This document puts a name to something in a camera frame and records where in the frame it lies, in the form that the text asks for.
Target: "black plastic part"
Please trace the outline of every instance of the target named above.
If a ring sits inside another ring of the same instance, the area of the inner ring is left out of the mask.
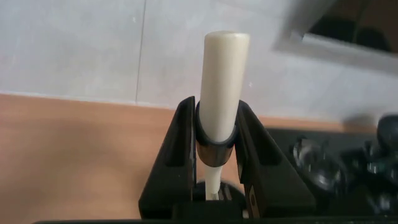
[[[234,127],[231,136],[227,140],[223,142],[214,142],[206,135],[205,131],[201,126],[199,109],[200,109],[200,102],[198,102],[197,108],[195,110],[195,131],[198,143],[201,144],[202,146],[213,145],[213,146],[227,147],[227,148],[233,147],[236,138],[236,127]]]
[[[251,217],[310,215],[316,202],[284,153],[243,101],[237,115],[236,159]]]
[[[384,149],[398,151],[398,114],[385,115],[379,120],[377,140]]]
[[[183,100],[175,111],[138,202],[142,218],[171,218],[175,204],[192,200],[196,183],[194,112],[194,96]]]

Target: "gray wall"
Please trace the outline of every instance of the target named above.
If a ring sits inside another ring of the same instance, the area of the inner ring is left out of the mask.
[[[0,0],[0,92],[174,108],[200,94],[203,38],[251,34],[257,114],[374,122],[398,111],[398,60],[288,39],[330,0]]]

